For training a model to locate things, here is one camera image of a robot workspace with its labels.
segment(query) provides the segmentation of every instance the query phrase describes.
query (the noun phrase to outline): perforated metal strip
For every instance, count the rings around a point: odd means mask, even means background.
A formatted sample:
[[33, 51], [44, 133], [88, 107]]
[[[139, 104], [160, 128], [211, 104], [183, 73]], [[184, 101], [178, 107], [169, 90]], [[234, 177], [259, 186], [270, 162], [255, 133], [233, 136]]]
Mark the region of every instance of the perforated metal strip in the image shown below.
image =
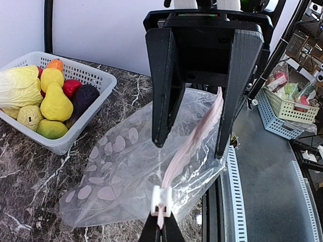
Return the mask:
[[298, 163], [296, 161], [293, 161], [297, 176], [298, 176], [298, 180], [301, 184], [302, 187], [302, 191], [303, 191], [303, 195], [306, 201], [306, 207], [308, 210], [308, 214], [309, 214], [309, 218], [311, 220], [311, 225], [312, 225], [312, 230], [313, 230], [313, 236], [314, 236], [314, 242], [319, 242], [319, 237], [318, 237], [318, 231], [317, 231], [317, 224], [316, 224], [316, 220], [315, 220], [315, 216], [314, 216], [314, 212], [313, 212], [313, 207], [311, 204], [311, 200], [309, 198], [308, 195], [308, 191], [305, 185], [305, 181], [304, 178], [302, 176], [302, 172], [298, 166]]
[[248, 241], [247, 226], [246, 226], [246, 216], [244, 212], [242, 188], [241, 188], [236, 152], [234, 151], [233, 146], [229, 147], [227, 163], [228, 163], [228, 169], [229, 169], [231, 195], [232, 195], [232, 201], [233, 201], [235, 238], [237, 242], [247, 242]]

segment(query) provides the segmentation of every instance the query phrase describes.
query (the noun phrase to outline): white wall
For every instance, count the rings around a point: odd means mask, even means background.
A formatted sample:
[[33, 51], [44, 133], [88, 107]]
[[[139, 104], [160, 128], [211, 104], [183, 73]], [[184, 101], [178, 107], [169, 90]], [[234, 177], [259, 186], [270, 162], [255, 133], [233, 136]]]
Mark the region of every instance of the white wall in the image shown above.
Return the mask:
[[143, 20], [164, 0], [54, 1], [54, 54], [150, 75]]
[[271, 41], [271, 53], [275, 49], [279, 40], [281, 39], [291, 17], [294, 15], [296, 7], [300, 0], [286, 0], [282, 14], [278, 20], [277, 26], [273, 32], [273, 38]]
[[44, 1], [1, 1], [0, 67], [31, 51], [44, 51]]

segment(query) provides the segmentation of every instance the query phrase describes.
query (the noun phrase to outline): marble table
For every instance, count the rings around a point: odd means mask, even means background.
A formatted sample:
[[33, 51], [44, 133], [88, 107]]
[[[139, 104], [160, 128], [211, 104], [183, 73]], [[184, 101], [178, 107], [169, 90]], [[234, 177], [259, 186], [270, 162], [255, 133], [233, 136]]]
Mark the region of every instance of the marble table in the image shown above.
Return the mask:
[[[143, 223], [72, 228], [59, 216], [59, 199], [82, 177], [94, 144], [113, 126], [152, 98], [150, 77], [103, 65], [118, 84], [67, 156], [58, 156], [0, 120], [0, 241], [138, 241]], [[197, 204], [180, 223], [187, 241], [201, 241]]]

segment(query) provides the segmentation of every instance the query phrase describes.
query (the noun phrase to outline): basket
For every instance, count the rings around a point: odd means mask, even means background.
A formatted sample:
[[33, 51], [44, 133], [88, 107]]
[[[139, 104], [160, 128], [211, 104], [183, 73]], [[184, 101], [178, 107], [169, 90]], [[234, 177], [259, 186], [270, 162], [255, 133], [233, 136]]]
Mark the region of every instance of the basket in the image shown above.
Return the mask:
[[286, 127], [284, 125], [285, 122], [283, 120], [278, 119], [275, 116], [272, 110], [272, 107], [269, 104], [266, 95], [264, 94], [263, 89], [261, 89], [258, 92], [256, 99], [259, 103], [258, 109], [259, 109], [260, 116], [265, 130], [270, 131], [281, 137], [284, 137], [285, 139], [288, 139], [288, 140], [296, 139], [298, 136], [300, 136], [303, 133], [300, 130], [293, 130], [289, 127]]
[[[285, 101], [278, 97], [275, 93], [271, 92], [269, 89], [263, 88], [263, 90], [277, 118], [305, 124], [311, 124], [315, 121], [315, 116], [317, 115], [319, 108]], [[295, 107], [304, 108], [307, 110], [307, 112], [296, 111], [294, 110]]]
[[[55, 58], [58, 57], [39, 51], [31, 52], [12, 61], [8, 65], [1, 68], [1, 70], [27, 65], [37, 65], [39, 67], [45, 68], [46, 65]], [[2, 111], [0, 111], [0, 118], [2, 118], [8, 124], [25, 134], [38, 144], [52, 151], [53, 153], [57, 155], [64, 155], [71, 148], [77, 137], [81, 134], [88, 123], [97, 114], [99, 108], [106, 100], [106, 98], [112, 93], [112, 89], [117, 84], [117, 79], [109, 73], [100, 71], [87, 65], [74, 62], [70, 59], [62, 57], [59, 58], [64, 63], [63, 74], [66, 79], [77, 79], [83, 84], [91, 84], [100, 92], [100, 96], [83, 113], [83, 115], [75, 122], [75, 124], [68, 130], [68, 132], [59, 139], [50, 140], [25, 127]]]

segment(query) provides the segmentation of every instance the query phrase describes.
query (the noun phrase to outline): eggplant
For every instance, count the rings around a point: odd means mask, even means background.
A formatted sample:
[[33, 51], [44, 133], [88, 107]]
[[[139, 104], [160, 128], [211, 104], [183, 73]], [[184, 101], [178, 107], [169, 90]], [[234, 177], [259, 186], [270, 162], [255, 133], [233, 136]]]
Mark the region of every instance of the eggplant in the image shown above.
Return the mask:
[[66, 121], [66, 126], [70, 129], [73, 124], [82, 116], [82, 114], [99, 97], [99, 91], [90, 84], [82, 85], [72, 96], [74, 107], [72, 116]]

